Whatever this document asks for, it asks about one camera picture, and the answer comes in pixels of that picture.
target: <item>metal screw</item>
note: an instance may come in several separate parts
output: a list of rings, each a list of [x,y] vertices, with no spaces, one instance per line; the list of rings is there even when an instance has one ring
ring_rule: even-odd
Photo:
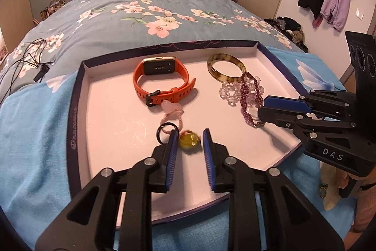
[[[155,162],[156,162],[155,158],[147,158],[147,159],[145,159],[144,164],[151,166],[151,165],[154,165]]]
[[[111,168],[102,169],[100,174],[104,177],[109,177],[112,174],[112,169]]]
[[[278,168],[270,168],[269,169],[269,174],[273,177],[277,177],[281,174],[280,170]]]
[[[236,159],[233,156],[227,157],[224,162],[228,165],[234,165],[236,163]]]

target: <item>light switch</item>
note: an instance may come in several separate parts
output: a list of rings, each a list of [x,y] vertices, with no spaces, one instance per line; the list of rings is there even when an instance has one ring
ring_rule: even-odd
[[[363,16],[364,16],[364,14],[363,14],[359,9],[356,10],[355,15],[356,15],[360,20],[362,20],[362,19],[363,19]]]

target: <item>yellow amber pendant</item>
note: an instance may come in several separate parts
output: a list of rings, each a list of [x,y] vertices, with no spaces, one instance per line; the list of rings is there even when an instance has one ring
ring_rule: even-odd
[[[180,133],[180,146],[182,149],[190,149],[201,142],[201,138],[190,130]]]

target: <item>lavender jacket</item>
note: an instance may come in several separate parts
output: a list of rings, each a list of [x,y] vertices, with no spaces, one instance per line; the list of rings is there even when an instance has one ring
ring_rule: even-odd
[[[321,7],[321,14],[328,19],[328,24],[341,31],[345,26],[349,14],[350,0],[324,0]]]

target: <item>bed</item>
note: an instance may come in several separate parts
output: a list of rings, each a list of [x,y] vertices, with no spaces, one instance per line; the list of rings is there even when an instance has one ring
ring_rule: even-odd
[[[44,38],[46,45],[29,44],[38,38]],[[319,58],[304,54],[231,0],[72,0],[25,36],[0,73],[0,206],[32,249],[37,237],[71,199],[65,135],[81,62],[131,48],[155,45],[155,53],[159,53],[176,42],[219,40],[262,42],[307,89],[312,89],[304,83],[307,76],[301,75],[296,64],[296,59],[309,58],[323,77],[312,76],[311,85],[314,81],[316,89],[344,90]],[[17,62],[24,53],[29,63]],[[35,61],[51,62],[37,84],[33,79],[38,70],[31,65]],[[54,95],[57,84],[61,90]],[[324,211],[317,193],[318,161],[301,150],[281,169],[344,238],[353,220],[355,201],[342,199],[334,209]],[[154,227],[154,250],[224,250],[227,224],[226,202]]]

